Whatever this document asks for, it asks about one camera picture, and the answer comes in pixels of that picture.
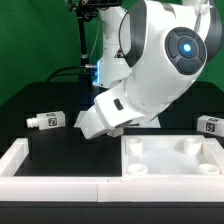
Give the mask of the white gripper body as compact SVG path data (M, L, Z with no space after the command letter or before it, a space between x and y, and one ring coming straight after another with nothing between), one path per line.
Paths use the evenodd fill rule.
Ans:
M125 81L97 95L80 122L80 128L86 139L92 139L113 131L117 126L143 118L135 110L124 94Z

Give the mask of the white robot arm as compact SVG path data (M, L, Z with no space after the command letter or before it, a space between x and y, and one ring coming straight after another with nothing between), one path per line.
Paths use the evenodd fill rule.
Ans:
M140 0L124 16L119 44L132 73L94 99L80 127L87 139L155 119L198 78L219 51L216 0L180 5Z

